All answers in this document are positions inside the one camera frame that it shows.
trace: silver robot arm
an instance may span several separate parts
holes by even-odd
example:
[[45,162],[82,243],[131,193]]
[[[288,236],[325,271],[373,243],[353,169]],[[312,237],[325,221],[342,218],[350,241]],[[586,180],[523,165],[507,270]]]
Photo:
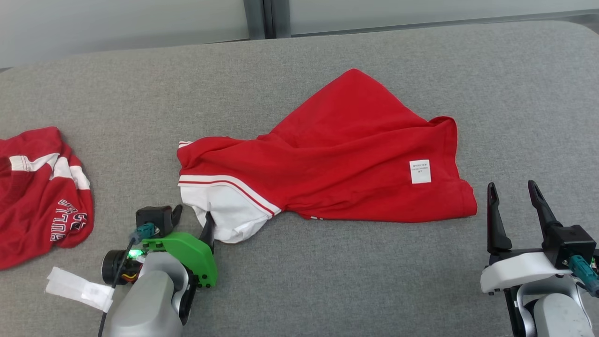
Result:
[[[512,249],[499,214],[495,185],[488,186],[489,266],[480,287],[489,295],[503,291],[515,337],[592,337],[581,296],[597,297],[595,241],[580,226],[563,227],[537,184],[528,188],[537,209],[543,244],[539,249]],[[528,303],[525,296],[541,296]]]
[[181,300],[190,290],[185,267],[167,252],[147,255],[140,275],[116,308],[109,337],[181,336]]

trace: white stripe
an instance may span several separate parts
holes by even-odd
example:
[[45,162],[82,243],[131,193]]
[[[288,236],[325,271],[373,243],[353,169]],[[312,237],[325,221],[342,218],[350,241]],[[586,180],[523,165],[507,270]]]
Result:
[[58,155],[58,153],[49,154],[39,157],[34,161],[30,161],[27,156],[12,156],[9,157],[9,160],[13,171],[36,172],[45,164],[50,165],[50,167],[54,167],[54,164],[58,159]]
[[185,146],[187,146],[187,145],[189,145],[191,143],[193,143],[193,142],[179,142],[179,149],[183,148],[183,147],[185,147]]
[[30,161],[27,156],[12,156],[9,157],[9,160],[13,171],[36,172],[48,164],[52,169],[50,180],[56,177],[65,177],[72,179],[77,189],[89,189],[89,180],[83,174],[81,166],[69,166],[65,157],[59,158],[58,156],[58,153],[49,154],[34,161]]
[[[260,203],[261,205],[263,205],[264,207],[266,207],[267,209],[269,209],[270,211],[272,211],[272,213],[279,214],[281,212],[281,209],[278,208],[276,205],[270,203],[268,200],[264,199],[260,194],[256,193],[253,189],[251,189],[249,186],[246,185],[246,183],[244,183],[243,181],[237,179],[236,177],[233,176],[225,176],[225,175],[218,175],[218,176],[196,176],[196,175],[191,175],[191,174],[186,174],[183,176],[179,177],[179,186],[198,186],[197,184],[193,184],[193,183],[181,183],[181,181],[194,181],[194,182],[212,182],[215,180],[225,180],[227,182],[231,182],[237,186],[239,186],[245,193],[247,193],[248,195],[250,195],[252,198],[254,198],[258,203]],[[230,186],[232,188],[235,188],[235,185],[231,185],[228,184],[226,182],[218,182],[218,183],[210,183],[210,184],[202,184],[201,186],[209,186],[209,185],[227,185]]]
[[[244,200],[248,203],[250,203],[251,205],[253,205],[252,207],[255,207],[259,210],[261,210],[263,213],[267,214],[270,217],[272,216],[271,213],[269,213],[269,211],[267,211],[265,209],[265,207],[267,208],[266,205],[264,204],[257,204],[257,202],[255,202],[254,200],[256,200],[256,198],[254,198],[254,200],[252,200],[252,198],[250,198],[246,193],[244,193],[241,189],[239,189],[237,186],[233,185],[230,182],[215,182],[215,183],[182,183],[180,182],[177,186],[181,187],[181,193],[183,192],[183,187],[191,187],[191,188],[195,188],[199,191],[203,191],[207,188],[216,188],[219,186],[225,186],[231,189],[231,191],[235,191],[236,195],[240,195],[242,198],[244,198]],[[280,210],[270,210],[272,211],[275,215],[280,213]]]
[[181,186],[181,199],[193,208],[202,226],[206,225],[206,212],[210,211],[216,227],[214,239],[226,243],[237,243],[254,235],[272,214],[238,188],[219,186]]
[[56,177],[72,179],[77,189],[89,189],[89,180],[83,174],[81,166],[69,166],[69,162],[65,157],[58,158],[54,165],[50,180]]

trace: gray fabric surface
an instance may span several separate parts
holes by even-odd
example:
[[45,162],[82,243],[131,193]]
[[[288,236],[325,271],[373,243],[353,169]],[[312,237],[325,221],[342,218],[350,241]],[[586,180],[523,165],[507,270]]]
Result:
[[[78,247],[0,271],[0,335],[95,335],[99,311],[44,293],[52,266],[101,282],[100,262],[126,246],[135,210],[180,201],[179,140],[254,138],[358,68],[420,116],[456,119],[458,167],[479,214],[424,224],[281,214],[246,242],[216,245],[219,284],[196,294],[184,335],[509,336],[503,296],[479,288],[486,185],[497,184],[516,248],[541,242],[527,179],[564,224],[599,239],[597,55],[589,29],[520,22],[107,52],[10,69],[0,74],[0,138],[60,128],[92,182],[96,220]],[[180,230],[200,233],[189,208]],[[585,302],[598,331],[599,302]]]

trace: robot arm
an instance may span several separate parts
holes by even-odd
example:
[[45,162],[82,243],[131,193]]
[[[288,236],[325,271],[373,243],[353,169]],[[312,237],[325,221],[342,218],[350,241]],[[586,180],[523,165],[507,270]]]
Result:
[[[110,337],[180,336],[187,323],[197,288],[216,285],[214,220],[197,239],[188,233],[173,233],[181,208],[145,207],[136,213],[137,226],[155,225],[156,235],[142,241],[142,251],[110,251],[102,262],[102,278],[108,284],[118,275],[118,284],[133,286],[114,310],[107,327]],[[124,268],[119,263],[125,258]]]
[[[581,226],[564,227],[557,221],[534,181],[529,180],[528,190],[539,216],[542,248],[512,249],[497,190],[493,183],[488,186],[491,256],[480,277],[481,290],[490,295],[503,290],[515,337],[594,336],[581,295],[599,294],[596,243]],[[528,295],[542,297],[526,303]]]

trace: clothing label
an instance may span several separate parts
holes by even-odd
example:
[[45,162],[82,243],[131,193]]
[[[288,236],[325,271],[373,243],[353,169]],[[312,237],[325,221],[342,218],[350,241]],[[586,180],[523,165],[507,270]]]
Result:
[[431,182],[431,165],[428,159],[410,161],[412,183]]

